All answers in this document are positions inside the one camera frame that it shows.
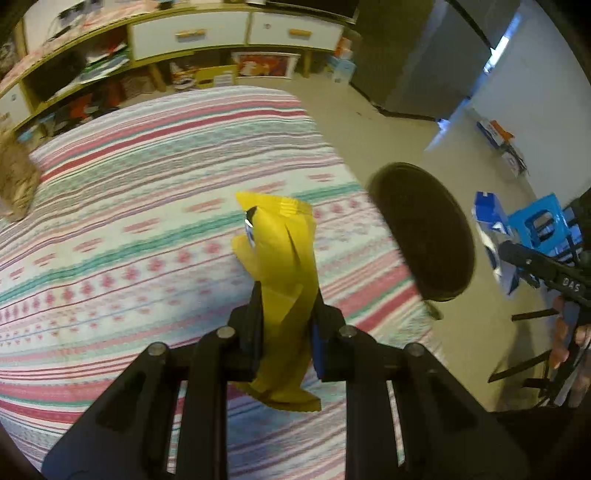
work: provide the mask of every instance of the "striped bedspread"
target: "striped bedspread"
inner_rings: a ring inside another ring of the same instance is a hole
[[[294,96],[258,87],[179,93],[103,116],[34,153],[32,212],[0,224],[0,421],[40,467],[149,343],[194,342],[249,299],[233,256],[235,193],[314,206],[327,303],[380,341],[430,341],[423,304],[379,213]],[[343,475],[345,390],[314,414],[228,405],[233,478]],[[174,469],[174,441],[170,469]]]

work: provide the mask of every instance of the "wall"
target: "wall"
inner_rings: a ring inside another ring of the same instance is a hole
[[[568,44],[533,0],[499,63],[472,98],[479,115],[515,135],[538,197],[564,205],[591,186],[591,85]]]
[[[47,37],[51,23],[57,14],[63,12],[66,8],[73,7],[82,0],[37,0],[36,3],[25,14],[25,36],[27,38],[27,47],[29,52],[38,49]],[[117,3],[124,3],[118,0],[103,0],[105,8],[111,8]],[[58,31],[57,26],[52,28],[55,34]]]

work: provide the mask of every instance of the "white drawer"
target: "white drawer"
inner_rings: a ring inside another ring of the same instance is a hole
[[[334,50],[343,26],[298,15],[254,12],[248,43]]]
[[[31,116],[28,103],[17,83],[0,98],[0,116],[10,114],[8,125],[15,127]]]
[[[248,12],[204,12],[158,18],[132,26],[134,59],[179,50],[244,45]]]

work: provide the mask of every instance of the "yellow snack wrapper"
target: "yellow snack wrapper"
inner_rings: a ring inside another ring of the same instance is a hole
[[[272,408],[318,411],[320,399],[300,387],[311,360],[308,319],[318,294],[312,207],[260,193],[239,192],[236,198],[244,211],[256,206],[254,246],[244,234],[233,238],[232,249],[261,282],[264,320],[257,376],[237,386]]]

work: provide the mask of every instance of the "screw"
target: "screw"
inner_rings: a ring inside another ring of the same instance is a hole
[[[236,330],[234,330],[232,327],[229,326],[225,326],[225,327],[220,327],[217,329],[217,336],[219,338],[232,338],[234,336],[234,334],[236,333]]]
[[[341,337],[351,338],[357,335],[357,329],[352,325],[343,325],[339,329],[339,334]]]
[[[160,356],[166,351],[166,344],[162,342],[151,343],[148,347],[148,354],[152,356]]]
[[[420,343],[409,343],[406,349],[412,356],[422,356],[425,353],[425,347]]]

